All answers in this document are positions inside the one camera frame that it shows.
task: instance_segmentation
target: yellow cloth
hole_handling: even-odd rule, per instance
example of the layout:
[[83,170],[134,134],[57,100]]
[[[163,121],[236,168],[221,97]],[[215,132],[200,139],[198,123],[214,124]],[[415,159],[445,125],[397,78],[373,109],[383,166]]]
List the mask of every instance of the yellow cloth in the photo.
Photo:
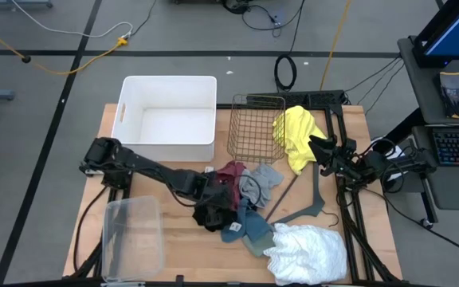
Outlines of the yellow cloth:
[[283,115],[277,117],[273,122],[273,136],[275,141],[282,145],[282,133],[285,132],[284,151],[288,154],[288,164],[293,172],[300,175],[308,162],[316,161],[308,145],[309,136],[318,136],[322,139],[327,137],[316,126],[315,117],[301,106],[289,108],[284,114],[285,126],[282,127]]

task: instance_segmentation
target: white plastic bin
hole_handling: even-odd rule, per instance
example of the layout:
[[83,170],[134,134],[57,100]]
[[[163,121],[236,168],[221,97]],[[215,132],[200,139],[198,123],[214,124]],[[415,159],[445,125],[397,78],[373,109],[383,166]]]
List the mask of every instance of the white plastic bin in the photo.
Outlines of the white plastic bin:
[[214,157],[217,80],[130,76],[121,89],[112,137],[154,161]]

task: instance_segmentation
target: wooden tabletop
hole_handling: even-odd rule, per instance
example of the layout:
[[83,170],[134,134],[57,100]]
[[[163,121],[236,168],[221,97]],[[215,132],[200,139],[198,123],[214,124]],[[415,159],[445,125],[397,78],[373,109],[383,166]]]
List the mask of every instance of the wooden tabletop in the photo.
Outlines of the wooden tabletop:
[[[106,104],[98,136],[110,136],[112,123],[116,114],[116,104]],[[218,110],[215,153],[211,163],[163,163],[171,168],[184,168],[196,171],[204,171],[205,166],[212,166],[216,169],[223,167],[232,160],[226,151],[228,129],[230,121],[230,110]],[[327,125],[323,112],[312,112],[316,124],[327,135]],[[366,119],[363,108],[360,106],[344,106],[343,117],[346,124],[348,138],[357,141],[357,152],[362,152],[370,144],[370,136],[367,130]],[[333,123],[336,135],[339,134],[337,119],[333,116]],[[247,168],[254,169],[255,164],[245,163]],[[294,174],[288,166],[286,156],[273,164],[276,171],[284,175],[284,180],[278,187],[272,189],[272,200],[265,209],[259,213],[266,216],[279,199],[284,189],[291,182]],[[82,202],[80,204],[79,217],[86,206],[95,198],[102,189],[101,176],[87,178]],[[328,177],[320,176],[320,193],[324,198],[326,212],[340,214],[339,207],[335,202],[336,187],[333,175]],[[377,182],[369,188],[382,193]],[[164,236],[164,257],[165,266],[163,271],[150,281],[174,281],[176,275],[184,275],[185,281],[240,281],[240,282],[274,282],[273,275],[267,270],[267,257],[255,258],[243,245],[240,240],[233,243],[221,241],[219,232],[211,233],[204,227],[198,226],[191,217],[193,209],[180,206],[171,196],[168,189],[153,179],[142,175],[134,175],[131,186],[131,197],[141,195],[153,195],[160,204],[163,216]],[[389,217],[386,205],[380,197],[363,191],[359,194],[363,218],[366,226],[367,239],[373,250],[380,257],[382,262],[396,277],[402,277],[398,255],[394,245],[394,239],[390,229]],[[92,252],[94,246],[100,240],[104,220],[104,210],[107,204],[108,193],[100,198],[90,209],[80,232],[78,264]],[[312,165],[307,165],[297,181],[293,184],[290,192],[285,196],[283,202],[278,206],[270,222],[283,218],[293,212],[301,210],[312,203]],[[319,214],[317,217],[302,216],[291,222],[289,225],[310,224],[328,228],[335,223],[336,219],[331,215]],[[343,237],[343,225],[341,221],[337,226],[330,229],[337,230]],[[73,243],[72,238],[69,255],[65,263],[64,275],[73,273]],[[355,256],[359,267],[359,276],[364,279],[364,268],[362,252],[354,244]],[[350,283],[349,271],[345,279],[340,283]]]

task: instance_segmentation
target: wire basket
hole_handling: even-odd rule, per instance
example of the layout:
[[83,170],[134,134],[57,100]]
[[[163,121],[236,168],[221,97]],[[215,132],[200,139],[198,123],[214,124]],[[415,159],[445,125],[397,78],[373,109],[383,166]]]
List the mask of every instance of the wire basket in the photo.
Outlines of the wire basket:
[[282,97],[235,95],[229,122],[228,153],[237,161],[273,163],[284,156]]

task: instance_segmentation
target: computer monitor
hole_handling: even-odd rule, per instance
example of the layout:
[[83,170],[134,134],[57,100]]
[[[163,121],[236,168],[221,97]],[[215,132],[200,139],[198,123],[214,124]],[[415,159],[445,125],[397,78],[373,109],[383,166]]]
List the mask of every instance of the computer monitor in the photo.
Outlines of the computer monitor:
[[414,40],[421,67],[444,67],[459,60],[459,0],[449,0]]

